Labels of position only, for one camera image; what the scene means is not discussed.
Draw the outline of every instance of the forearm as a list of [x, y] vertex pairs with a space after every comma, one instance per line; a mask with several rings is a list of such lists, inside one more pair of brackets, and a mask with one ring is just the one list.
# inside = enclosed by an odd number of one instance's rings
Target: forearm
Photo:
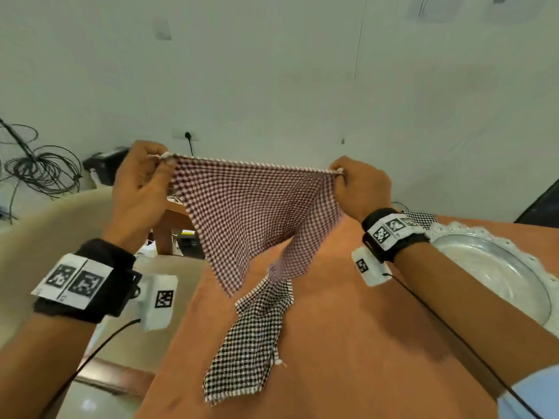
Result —
[[0, 351], [0, 411], [36, 418], [78, 369], [95, 324], [33, 313]]
[[514, 384], [559, 364], [559, 340], [427, 243], [396, 255], [409, 287]]

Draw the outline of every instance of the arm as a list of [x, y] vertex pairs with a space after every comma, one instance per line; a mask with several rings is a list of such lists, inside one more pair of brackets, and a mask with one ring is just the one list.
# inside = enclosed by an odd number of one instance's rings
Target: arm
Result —
[[[167, 149], [138, 141], [122, 162], [113, 188], [113, 217], [103, 239], [129, 253], [143, 245], [163, 216], [174, 161], [159, 163]], [[0, 351], [0, 412], [5, 418], [36, 418], [78, 369], [95, 324], [33, 313]]]
[[[342, 210], [359, 222], [390, 207], [391, 183], [381, 170], [342, 157], [335, 182]], [[559, 340], [501, 299], [428, 243], [399, 252], [395, 265], [409, 288], [463, 337], [509, 385], [559, 364]]]

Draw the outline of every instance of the wall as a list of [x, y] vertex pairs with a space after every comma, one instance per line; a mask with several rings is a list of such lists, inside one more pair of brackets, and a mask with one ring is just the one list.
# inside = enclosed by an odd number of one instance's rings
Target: wall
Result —
[[184, 129], [200, 156], [347, 154], [410, 208], [511, 221], [558, 177], [559, 0], [507, 27], [482, 22], [489, 1], [419, 24], [410, 0], [2, 0], [0, 116], [81, 158], [188, 152]]

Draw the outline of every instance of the silver tray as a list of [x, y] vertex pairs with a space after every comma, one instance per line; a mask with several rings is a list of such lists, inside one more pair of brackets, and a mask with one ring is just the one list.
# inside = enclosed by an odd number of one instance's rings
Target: silver tray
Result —
[[509, 239], [458, 222], [434, 223], [428, 236], [483, 285], [559, 336], [559, 282], [538, 259]]

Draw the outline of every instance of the person's left hand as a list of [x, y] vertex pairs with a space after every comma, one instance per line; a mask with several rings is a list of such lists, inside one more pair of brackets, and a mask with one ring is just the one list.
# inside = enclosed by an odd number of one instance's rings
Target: person's left hand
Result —
[[118, 171], [112, 190], [113, 215], [102, 239], [134, 254], [145, 243], [167, 205], [167, 186], [177, 165], [159, 161], [167, 148], [157, 142], [136, 141]]

